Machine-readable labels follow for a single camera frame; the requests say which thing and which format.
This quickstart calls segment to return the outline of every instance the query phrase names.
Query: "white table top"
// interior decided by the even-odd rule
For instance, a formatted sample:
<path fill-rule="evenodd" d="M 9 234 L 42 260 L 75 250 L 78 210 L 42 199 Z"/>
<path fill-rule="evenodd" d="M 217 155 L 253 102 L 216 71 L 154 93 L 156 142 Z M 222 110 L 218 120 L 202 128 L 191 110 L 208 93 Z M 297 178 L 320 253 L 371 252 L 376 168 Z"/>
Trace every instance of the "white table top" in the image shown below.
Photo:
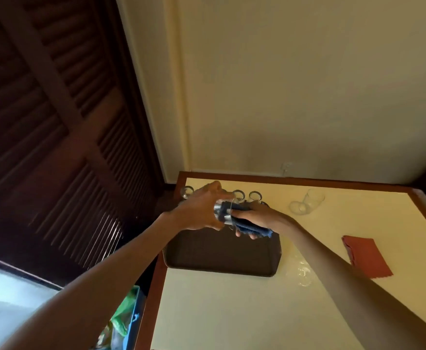
<path fill-rule="evenodd" d="M 187 179 L 200 188 L 211 180 Z M 222 181 L 228 191 L 262 193 L 349 262 L 341 236 L 373 238 L 393 272 L 375 279 L 426 321 L 426 220 L 408 194 L 318 188 L 325 201 L 292 215 L 311 187 Z M 362 349 L 316 274 L 290 240 L 274 277 L 168 268 L 151 347 L 196 349 Z"/>

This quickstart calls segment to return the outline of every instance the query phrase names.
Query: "wooden table edge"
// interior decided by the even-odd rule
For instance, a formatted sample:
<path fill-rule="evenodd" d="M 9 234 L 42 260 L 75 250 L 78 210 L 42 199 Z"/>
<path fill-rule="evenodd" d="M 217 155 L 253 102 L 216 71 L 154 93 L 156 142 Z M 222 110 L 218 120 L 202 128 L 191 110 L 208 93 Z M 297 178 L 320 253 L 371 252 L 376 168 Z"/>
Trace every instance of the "wooden table edge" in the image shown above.
<path fill-rule="evenodd" d="M 402 185 L 391 185 L 381 183 L 366 183 L 366 182 L 345 182 L 345 181 L 329 181 L 308 178 L 292 178 L 292 177 L 266 177 L 259 175 L 231 175 L 218 173 L 200 173 L 200 172 L 179 172 L 177 183 L 175 185 L 174 196 L 180 195 L 180 189 L 185 186 L 187 178 L 211 179 L 218 181 L 239 181 L 253 183 L 268 183 L 268 184 L 285 184 L 285 185 L 303 185 L 310 187 L 322 188 L 342 188 L 355 190 L 376 190 L 397 193 L 407 193 L 415 204 L 417 209 L 426 219 L 426 207 L 410 187 Z M 155 331 L 156 318 L 158 316 L 161 296 L 163 294 L 164 280 L 166 278 L 167 266 L 164 263 L 163 253 L 159 253 L 158 261 L 156 262 L 153 280 L 150 285 L 150 292 L 146 300 L 145 311 L 140 323 L 139 334 L 135 343 L 134 350 L 150 350 Z"/>

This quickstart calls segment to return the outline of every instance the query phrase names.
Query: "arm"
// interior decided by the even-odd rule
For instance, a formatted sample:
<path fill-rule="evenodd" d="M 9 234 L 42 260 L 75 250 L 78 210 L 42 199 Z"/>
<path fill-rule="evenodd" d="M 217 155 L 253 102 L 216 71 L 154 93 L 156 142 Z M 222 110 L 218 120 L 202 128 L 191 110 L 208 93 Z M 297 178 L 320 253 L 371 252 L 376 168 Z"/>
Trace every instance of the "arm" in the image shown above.
<path fill-rule="evenodd" d="M 79 276 L 42 306 L 0 348 L 89 349 L 134 282 L 182 229 L 221 229 L 213 206 L 233 195 L 213 182 L 163 213 L 141 235 Z"/>
<path fill-rule="evenodd" d="M 264 205 L 235 211 L 289 237 L 318 275 L 336 307 L 367 350 L 426 349 L 426 323 L 391 294 L 333 253 L 293 218 Z"/>

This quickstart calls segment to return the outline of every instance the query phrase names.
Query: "table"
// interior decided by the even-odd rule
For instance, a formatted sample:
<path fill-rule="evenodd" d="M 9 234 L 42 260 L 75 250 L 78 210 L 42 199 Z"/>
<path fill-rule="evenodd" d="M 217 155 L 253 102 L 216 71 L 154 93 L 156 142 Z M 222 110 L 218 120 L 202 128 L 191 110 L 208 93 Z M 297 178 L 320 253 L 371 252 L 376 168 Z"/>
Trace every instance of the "table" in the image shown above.
<path fill-rule="evenodd" d="M 347 262 L 342 235 L 373 237 L 394 273 L 375 282 L 426 321 L 426 209 L 411 188 L 181 172 L 175 195 L 212 180 L 260 191 L 287 214 L 292 200 L 319 187 L 321 206 L 292 216 Z M 281 237 L 281 247 L 272 278 L 167 269 L 158 258 L 135 349 L 362 349 L 292 242 Z"/>

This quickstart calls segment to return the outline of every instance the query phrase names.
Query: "brown tray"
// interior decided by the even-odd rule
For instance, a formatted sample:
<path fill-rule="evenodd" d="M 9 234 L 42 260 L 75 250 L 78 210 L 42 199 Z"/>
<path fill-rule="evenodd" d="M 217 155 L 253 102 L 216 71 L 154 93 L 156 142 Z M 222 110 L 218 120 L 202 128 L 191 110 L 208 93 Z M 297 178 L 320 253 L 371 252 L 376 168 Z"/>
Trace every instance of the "brown tray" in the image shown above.
<path fill-rule="evenodd" d="M 236 237 L 229 226 L 181 231 L 163 250 L 170 268 L 273 276 L 281 258 L 279 235 L 256 240 Z"/>

